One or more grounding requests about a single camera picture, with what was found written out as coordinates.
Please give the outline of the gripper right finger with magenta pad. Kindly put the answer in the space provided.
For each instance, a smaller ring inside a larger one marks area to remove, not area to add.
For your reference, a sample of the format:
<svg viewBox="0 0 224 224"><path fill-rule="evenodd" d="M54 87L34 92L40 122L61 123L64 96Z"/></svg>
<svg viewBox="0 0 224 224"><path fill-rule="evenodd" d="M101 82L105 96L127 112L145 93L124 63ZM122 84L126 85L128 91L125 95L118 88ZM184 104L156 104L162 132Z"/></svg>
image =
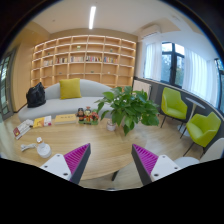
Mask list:
<svg viewBox="0 0 224 224"><path fill-rule="evenodd" d="M180 170L180 167L168 156L157 156L136 144L132 145L132 157L143 185Z"/></svg>

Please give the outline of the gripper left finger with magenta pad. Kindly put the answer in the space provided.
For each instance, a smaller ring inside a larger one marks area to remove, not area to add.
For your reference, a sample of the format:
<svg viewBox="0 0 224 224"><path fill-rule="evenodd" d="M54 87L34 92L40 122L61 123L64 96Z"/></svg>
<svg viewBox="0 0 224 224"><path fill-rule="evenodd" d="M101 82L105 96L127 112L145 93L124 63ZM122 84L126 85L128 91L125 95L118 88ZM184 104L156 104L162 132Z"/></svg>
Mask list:
<svg viewBox="0 0 224 224"><path fill-rule="evenodd" d="M91 154L91 145L85 144L67 154L55 154L41 169L78 184Z"/></svg>

